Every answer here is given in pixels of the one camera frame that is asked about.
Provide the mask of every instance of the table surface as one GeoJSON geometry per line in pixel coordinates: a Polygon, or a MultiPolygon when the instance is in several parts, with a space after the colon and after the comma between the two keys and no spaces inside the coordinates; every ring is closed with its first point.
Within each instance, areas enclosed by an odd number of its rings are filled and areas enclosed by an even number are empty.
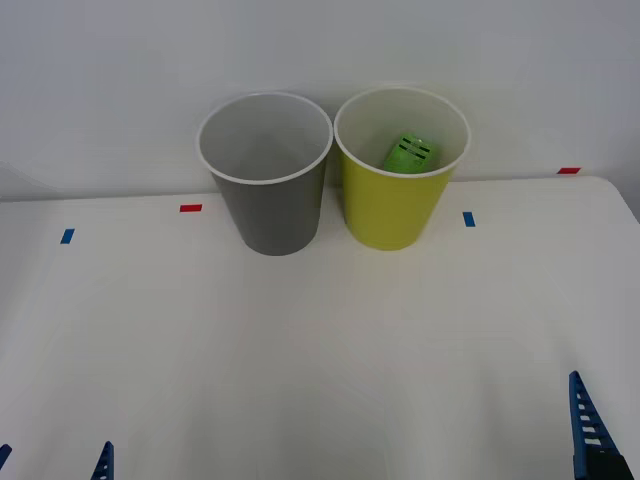
{"type": "Polygon", "coordinates": [[[640,225],[610,183],[453,183],[400,252],[336,196],[287,257],[217,194],[0,205],[1,478],[89,478],[110,440],[116,479],[569,479],[574,369],[640,475],[640,225]]]}

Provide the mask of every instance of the plastic cup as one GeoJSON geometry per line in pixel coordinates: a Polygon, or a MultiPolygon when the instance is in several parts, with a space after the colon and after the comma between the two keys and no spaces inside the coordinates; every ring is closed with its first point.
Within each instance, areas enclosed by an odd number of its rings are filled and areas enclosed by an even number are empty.
{"type": "Polygon", "coordinates": [[[256,93],[214,110],[200,127],[197,150],[247,246],[288,255],[318,229],[332,142],[331,121],[315,103],[256,93]]]}
{"type": "Polygon", "coordinates": [[[414,243],[469,150],[471,130],[462,112],[424,90],[380,88],[342,105],[334,130],[352,235],[379,250],[400,250],[414,243]],[[439,146],[438,170],[416,175],[382,170],[391,147],[406,132],[439,146]]]}

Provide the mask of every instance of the blue tape marker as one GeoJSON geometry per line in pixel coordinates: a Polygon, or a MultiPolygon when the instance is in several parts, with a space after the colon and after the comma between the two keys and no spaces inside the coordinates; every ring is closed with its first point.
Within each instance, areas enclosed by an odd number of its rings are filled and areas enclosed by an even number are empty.
{"type": "Polygon", "coordinates": [[[73,232],[75,232],[75,228],[67,228],[64,231],[64,235],[62,235],[62,240],[60,240],[60,245],[67,245],[71,243],[71,237],[73,237],[73,232]]]}
{"type": "Polygon", "coordinates": [[[473,220],[473,213],[471,212],[462,212],[462,216],[464,217],[464,224],[467,227],[475,227],[476,222],[473,220]]]}

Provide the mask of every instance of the green plastic block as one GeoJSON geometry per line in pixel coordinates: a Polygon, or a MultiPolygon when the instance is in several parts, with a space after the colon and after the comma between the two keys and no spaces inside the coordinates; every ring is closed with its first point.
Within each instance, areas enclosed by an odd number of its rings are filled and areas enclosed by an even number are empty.
{"type": "Polygon", "coordinates": [[[411,133],[405,133],[393,146],[382,166],[386,172],[417,174],[438,169],[438,147],[411,133]]]}

